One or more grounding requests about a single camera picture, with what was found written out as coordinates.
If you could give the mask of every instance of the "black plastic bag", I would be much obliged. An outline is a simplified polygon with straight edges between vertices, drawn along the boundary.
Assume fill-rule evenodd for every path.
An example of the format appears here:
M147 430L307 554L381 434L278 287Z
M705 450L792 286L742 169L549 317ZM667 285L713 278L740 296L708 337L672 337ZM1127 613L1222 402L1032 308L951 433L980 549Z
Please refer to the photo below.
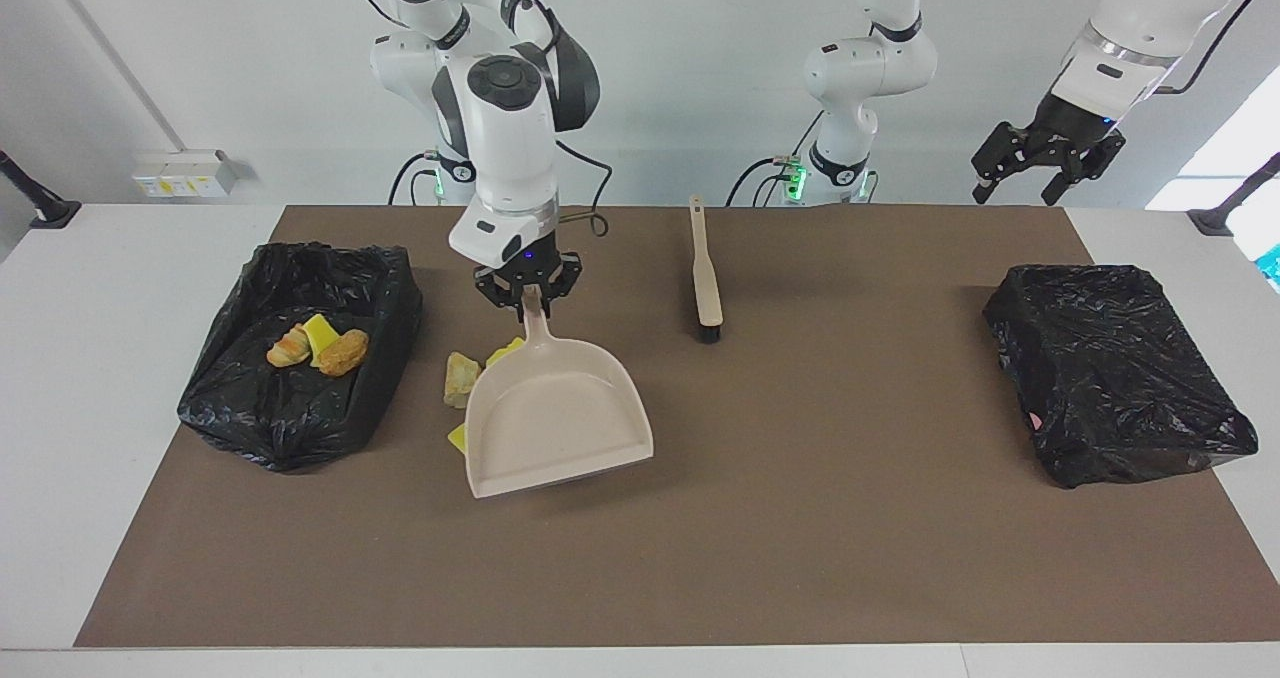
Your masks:
M266 362L274 342L315 313L338 333L369 333L360 368L326 377L310 362ZM178 418L215 449L266 469L355 453L396 394L421 317L422 294L403 248L260 246L214 319Z
M983 315L1062 487L1155 481L1258 450L1151 272L1020 265Z

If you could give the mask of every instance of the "food scrap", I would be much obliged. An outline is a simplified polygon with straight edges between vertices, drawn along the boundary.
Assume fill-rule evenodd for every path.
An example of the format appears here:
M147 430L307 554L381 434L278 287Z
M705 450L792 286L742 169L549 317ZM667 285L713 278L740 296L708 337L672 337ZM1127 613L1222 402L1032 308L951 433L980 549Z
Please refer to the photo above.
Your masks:
M302 324L302 330L307 333L307 342L311 344L311 367L320 367L320 354L329 349L329 345L338 342L338 331L325 321L324 315L315 313L307 322Z
M453 351L444 371L444 406L466 408L477 377L480 377L480 363Z
M369 354L369 333L352 327L320 354L319 368L329 377L342 377L355 371Z
M301 322L294 322L284 336L266 351L266 362L276 368L288 368L289 365L302 363L310 358L311 344L307 342L307 333L302 330Z
M516 351L517 347L521 347L521 345L525 345L525 339L522 339L521 336L516 336L516 339L512 340L512 342L509 342L509 344L499 347L498 351L493 351L493 356L489 356L489 359L485 359L485 362L484 362L485 367L489 367L489 365L497 363L498 359L502 358L502 356L507 356L508 353L511 353L512 351Z
M467 425L462 423L449 431L449 443L458 449L462 455L467 454Z

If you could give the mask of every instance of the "white table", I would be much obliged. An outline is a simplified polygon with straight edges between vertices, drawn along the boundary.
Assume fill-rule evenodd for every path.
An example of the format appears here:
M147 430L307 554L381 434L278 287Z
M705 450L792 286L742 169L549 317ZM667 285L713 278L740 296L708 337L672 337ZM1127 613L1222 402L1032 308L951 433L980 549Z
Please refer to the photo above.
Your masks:
M279 214L87 205L0 264L0 675L1280 675L1280 643L72 650L177 429L211 315ZM1097 262L1155 272L1257 423L1262 452L1217 473L1280 574L1280 296L1180 214L1070 217Z

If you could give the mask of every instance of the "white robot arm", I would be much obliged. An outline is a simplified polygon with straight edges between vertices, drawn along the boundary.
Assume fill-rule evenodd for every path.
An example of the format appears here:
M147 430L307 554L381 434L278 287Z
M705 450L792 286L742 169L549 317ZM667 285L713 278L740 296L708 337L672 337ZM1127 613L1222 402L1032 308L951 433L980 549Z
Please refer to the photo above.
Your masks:
M818 139L805 157L809 178L790 203L850 201L879 128L868 99L922 90L938 67L938 52L924 35L920 0L858 0L872 20L872 35L840 40L805 61L805 86L826 113Z
M599 104L590 58L545 0L392 0L406 27L375 41L379 82L439 125L445 196L467 201L449 246L483 265L476 287L521 313L525 285L545 308L572 289L581 264L556 246L556 134ZM492 12L507 31L471 17Z
M1059 168L1042 192L1057 203L1080 180L1096 180L1124 146L1116 130L1189 52L1201 28L1231 0L1101 0L1025 128L1000 123L973 157L974 200L1033 166Z

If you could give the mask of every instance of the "sponge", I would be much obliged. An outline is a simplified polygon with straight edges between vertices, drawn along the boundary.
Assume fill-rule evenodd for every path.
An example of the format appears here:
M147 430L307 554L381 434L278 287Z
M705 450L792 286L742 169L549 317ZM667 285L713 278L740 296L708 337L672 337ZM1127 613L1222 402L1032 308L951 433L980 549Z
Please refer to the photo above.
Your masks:
M467 425L462 423L449 431L449 443L458 449L462 455L467 454Z
M480 363L453 351L444 368L444 406L466 408L471 388L475 388L477 379L480 379Z
M521 345L525 345L525 339L522 339L521 336L516 336L516 339L512 340L512 342L509 342L509 344L499 347L498 351L493 351L493 356L489 356L489 359L485 359L485 362L484 362L485 367L488 368L489 365L497 363L498 359L503 358L503 356L507 356L508 353L511 353L512 351L516 351L517 347L521 347Z
M307 342L311 344L311 367L320 367L320 354L326 347L338 342L338 331L325 321L324 315L315 313L310 321L302 324L302 330L307 333Z

